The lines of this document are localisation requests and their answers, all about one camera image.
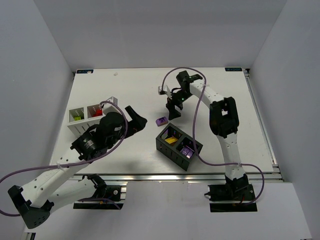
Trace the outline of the yellow lego plate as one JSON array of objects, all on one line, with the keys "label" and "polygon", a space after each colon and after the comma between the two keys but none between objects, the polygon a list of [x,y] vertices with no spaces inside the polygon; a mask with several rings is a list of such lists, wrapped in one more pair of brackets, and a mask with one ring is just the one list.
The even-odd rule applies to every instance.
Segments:
[{"label": "yellow lego plate", "polygon": [[165,142],[168,143],[170,146],[174,146],[177,141],[178,139],[174,136],[165,139]]}]

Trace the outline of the black two-compartment container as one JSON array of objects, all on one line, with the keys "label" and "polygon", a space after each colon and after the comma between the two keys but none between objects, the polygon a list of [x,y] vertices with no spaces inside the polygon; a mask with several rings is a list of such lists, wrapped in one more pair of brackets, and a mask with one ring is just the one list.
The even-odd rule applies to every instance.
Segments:
[{"label": "black two-compartment container", "polygon": [[[165,139],[175,137],[178,139],[174,146],[169,145],[165,142]],[[187,171],[193,158],[196,156],[193,138],[182,131],[177,126],[169,123],[155,138],[156,149],[170,159],[173,163],[179,166],[184,171]],[[192,158],[187,158],[185,155],[180,153],[183,147],[189,147],[194,154]]]}]

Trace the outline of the long red lego brick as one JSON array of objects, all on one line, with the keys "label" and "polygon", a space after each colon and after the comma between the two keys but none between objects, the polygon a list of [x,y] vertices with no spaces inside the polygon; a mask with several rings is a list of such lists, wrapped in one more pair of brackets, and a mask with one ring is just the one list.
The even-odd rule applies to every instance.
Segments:
[{"label": "long red lego brick", "polygon": [[103,111],[101,108],[97,108],[93,110],[92,117],[99,117],[103,115]]}]

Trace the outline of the purple pink lego slope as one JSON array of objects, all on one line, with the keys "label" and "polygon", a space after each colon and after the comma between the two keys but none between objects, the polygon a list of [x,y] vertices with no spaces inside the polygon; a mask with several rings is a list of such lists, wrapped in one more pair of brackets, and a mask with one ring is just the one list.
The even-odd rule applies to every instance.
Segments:
[{"label": "purple pink lego slope", "polygon": [[181,150],[180,150],[180,153],[183,154],[184,156],[188,156],[190,154],[192,150],[187,147],[187,146],[184,146]]}]

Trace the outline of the purple lego piece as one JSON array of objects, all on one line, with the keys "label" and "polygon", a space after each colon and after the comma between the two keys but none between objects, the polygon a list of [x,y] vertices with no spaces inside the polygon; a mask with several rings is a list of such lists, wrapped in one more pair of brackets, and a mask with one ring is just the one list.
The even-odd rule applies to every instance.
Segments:
[{"label": "purple lego piece", "polygon": [[185,156],[186,156],[188,159],[190,159],[190,158],[192,158],[193,155],[194,155],[194,151],[189,150],[189,151],[186,153]]}]

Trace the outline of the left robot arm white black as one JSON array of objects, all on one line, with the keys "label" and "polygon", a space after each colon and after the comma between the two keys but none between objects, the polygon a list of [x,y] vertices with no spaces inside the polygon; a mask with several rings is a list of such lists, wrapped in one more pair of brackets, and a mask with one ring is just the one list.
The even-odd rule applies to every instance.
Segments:
[{"label": "left robot arm white black", "polygon": [[74,185],[62,185],[80,170],[107,156],[120,143],[143,130],[147,119],[131,106],[125,108],[131,120],[117,106],[103,110],[98,123],[90,125],[60,157],[38,177],[8,190],[19,216],[28,229],[43,224],[56,210],[76,201],[106,200],[107,185],[98,174],[85,175]]}]

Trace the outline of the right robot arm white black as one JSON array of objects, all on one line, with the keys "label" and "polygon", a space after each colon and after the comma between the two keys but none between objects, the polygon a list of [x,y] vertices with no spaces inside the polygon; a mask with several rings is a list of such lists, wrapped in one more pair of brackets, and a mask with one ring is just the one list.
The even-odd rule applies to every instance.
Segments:
[{"label": "right robot arm white black", "polygon": [[224,163],[207,163],[207,165],[225,167],[227,198],[235,200],[249,186],[238,148],[237,133],[240,122],[236,101],[233,97],[223,97],[211,89],[203,73],[194,69],[196,74],[189,75],[188,69],[187,67],[185,71],[179,72],[176,76],[179,84],[177,92],[165,85],[168,77],[165,75],[161,86],[158,87],[158,94],[167,96],[166,108],[169,111],[168,118],[170,120],[181,116],[176,108],[182,110],[184,101],[192,96],[198,98],[192,123],[193,141],[195,140],[196,119],[200,103],[204,103],[208,107],[209,127],[219,141]]}]

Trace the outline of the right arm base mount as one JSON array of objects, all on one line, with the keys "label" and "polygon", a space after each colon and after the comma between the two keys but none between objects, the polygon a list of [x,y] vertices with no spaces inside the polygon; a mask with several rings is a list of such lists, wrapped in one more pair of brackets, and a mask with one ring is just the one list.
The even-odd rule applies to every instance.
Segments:
[{"label": "right arm base mount", "polygon": [[233,191],[227,183],[208,185],[208,192],[204,194],[204,197],[209,200],[211,213],[254,213],[258,211],[256,202],[250,203],[256,198],[251,184],[238,191]]}]

